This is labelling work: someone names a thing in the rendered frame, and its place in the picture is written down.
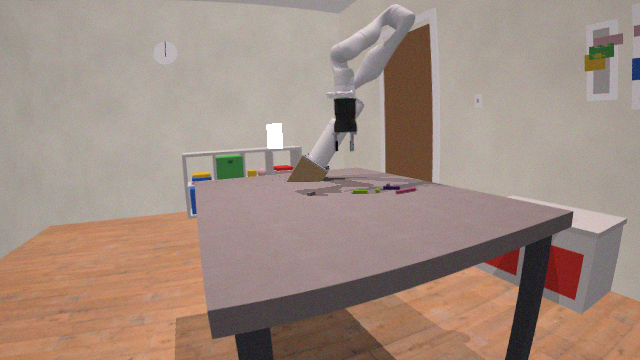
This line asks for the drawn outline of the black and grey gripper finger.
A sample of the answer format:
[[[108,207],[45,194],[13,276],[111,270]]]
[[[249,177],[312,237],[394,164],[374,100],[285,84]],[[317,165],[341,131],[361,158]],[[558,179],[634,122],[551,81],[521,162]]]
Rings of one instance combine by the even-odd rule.
[[[356,135],[357,132],[350,132],[350,151],[354,151],[354,135]]]
[[[340,135],[340,132],[333,132],[332,135],[334,135],[334,151],[338,151],[337,135]]]

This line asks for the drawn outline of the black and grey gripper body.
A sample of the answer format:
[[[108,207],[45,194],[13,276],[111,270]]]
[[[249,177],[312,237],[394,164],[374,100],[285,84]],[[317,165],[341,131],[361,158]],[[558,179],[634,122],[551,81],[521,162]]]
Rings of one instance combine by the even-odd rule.
[[[335,85],[334,92],[328,92],[327,98],[334,98],[334,113],[336,118],[334,123],[334,132],[357,132],[357,123],[355,121],[356,99],[354,85]]]

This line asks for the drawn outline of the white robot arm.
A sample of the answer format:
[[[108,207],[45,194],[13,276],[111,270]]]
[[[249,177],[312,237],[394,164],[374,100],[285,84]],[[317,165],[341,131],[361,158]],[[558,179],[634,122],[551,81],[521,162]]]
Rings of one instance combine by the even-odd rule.
[[[350,38],[334,45],[330,51],[330,61],[334,72],[334,86],[353,84],[355,90],[360,86],[378,78],[387,65],[392,54],[409,32],[415,21],[415,14],[408,9],[394,4],[380,14],[373,22]],[[369,48],[379,39],[383,26],[389,25],[396,31],[384,43],[371,49],[365,56],[354,76],[348,68],[347,61],[354,59],[363,50]],[[309,154],[309,158],[326,167],[334,153],[334,123],[331,119]]]

